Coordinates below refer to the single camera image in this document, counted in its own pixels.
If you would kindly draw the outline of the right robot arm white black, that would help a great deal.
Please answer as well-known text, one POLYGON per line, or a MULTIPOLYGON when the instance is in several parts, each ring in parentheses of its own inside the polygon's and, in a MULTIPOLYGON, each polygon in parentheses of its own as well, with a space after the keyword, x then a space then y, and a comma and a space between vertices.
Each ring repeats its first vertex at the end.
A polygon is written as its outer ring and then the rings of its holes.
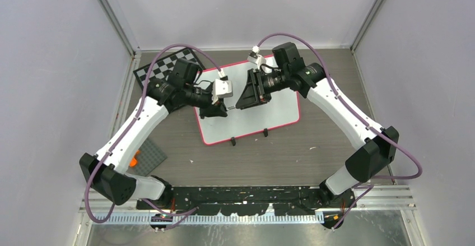
POLYGON ((275 67, 269 66, 259 52, 259 47, 254 46, 248 55, 248 61, 256 67, 247 71, 236 108, 264 105, 270 102, 272 93, 291 89, 321 108, 356 150, 341 168, 320 183, 317 196, 322 204, 334 207, 342 200, 342 193, 369 181, 394 160, 398 131, 367 117, 334 85, 321 64, 306 64, 292 42, 272 49, 275 67))

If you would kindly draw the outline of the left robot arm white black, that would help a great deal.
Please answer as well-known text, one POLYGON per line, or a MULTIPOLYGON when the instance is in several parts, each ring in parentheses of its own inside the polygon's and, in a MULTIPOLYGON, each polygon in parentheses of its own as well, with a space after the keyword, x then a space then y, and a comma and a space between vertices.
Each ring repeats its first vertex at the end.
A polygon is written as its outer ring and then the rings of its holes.
POLYGON ((159 209, 171 204, 172 195, 165 182, 128 173, 139 148, 177 106, 199 108, 205 117, 226 117, 224 98, 232 96, 232 83, 222 70, 205 89, 195 81, 201 72, 198 64, 179 59, 165 79, 151 77, 144 86, 145 98, 109 142, 96 154, 85 153, 79 160, 90 188, 120 206, 131 198, 150 199, 159 209))

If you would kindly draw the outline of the whiteboard with pink frame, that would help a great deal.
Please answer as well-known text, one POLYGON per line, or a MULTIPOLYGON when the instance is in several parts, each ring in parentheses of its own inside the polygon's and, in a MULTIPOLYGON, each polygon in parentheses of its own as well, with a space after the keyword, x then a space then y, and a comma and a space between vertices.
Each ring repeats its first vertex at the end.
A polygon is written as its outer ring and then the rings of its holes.
MULTIPOLYGON (((227 106, 235 106, 242 94, 247 70, 253 68, 248 61, 241 61, 222 66, 221 69, 232 81, 234 95, 225 98, 227 106)), ((300 101, 298 92, 290 89, 277 91, 271 94, 270 102, 249 109, 228 110, 228 116, 201 119, 199 109, 195 108, 198 128, 202 141, 206 145, 215 145, 221 142, 234 141, 251 134, 263 133, 294 124, 300 120, 300 101)))

